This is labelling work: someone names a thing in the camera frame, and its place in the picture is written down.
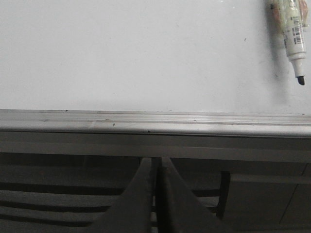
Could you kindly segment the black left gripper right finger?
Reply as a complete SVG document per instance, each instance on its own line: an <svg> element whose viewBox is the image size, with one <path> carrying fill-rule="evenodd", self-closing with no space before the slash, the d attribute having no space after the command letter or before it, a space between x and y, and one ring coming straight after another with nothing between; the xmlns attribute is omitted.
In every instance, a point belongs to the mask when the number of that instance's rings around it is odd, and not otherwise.
<svg viewBox="0 0 311 233"><path fill-rule="evenodd" d="M155 207L159 233L232 233L187 187L170 158L158 167Z"/></svg>

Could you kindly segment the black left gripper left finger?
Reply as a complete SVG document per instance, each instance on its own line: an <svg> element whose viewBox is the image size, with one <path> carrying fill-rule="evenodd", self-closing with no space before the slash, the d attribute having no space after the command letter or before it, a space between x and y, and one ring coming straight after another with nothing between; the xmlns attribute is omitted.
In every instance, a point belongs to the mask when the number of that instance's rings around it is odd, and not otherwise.
<svg viewBox="0 0 311 233"><path fill-rule="evenodd" d="M87 233L150 233L157 159L142 158L128 187Z"/></svg>

